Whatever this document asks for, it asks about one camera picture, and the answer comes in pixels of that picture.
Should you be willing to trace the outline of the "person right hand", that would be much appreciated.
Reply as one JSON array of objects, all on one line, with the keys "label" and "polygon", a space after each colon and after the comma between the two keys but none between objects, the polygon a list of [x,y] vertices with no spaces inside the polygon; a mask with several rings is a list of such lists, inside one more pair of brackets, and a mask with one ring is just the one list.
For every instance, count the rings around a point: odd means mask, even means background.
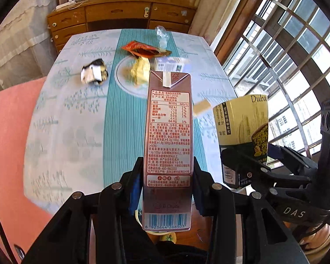
[{"label": "person right hand", "polygon": [[299,242],[307,257],[322,258],[330,249],[330,225],[325,225],[315,234],[302,238]]}]

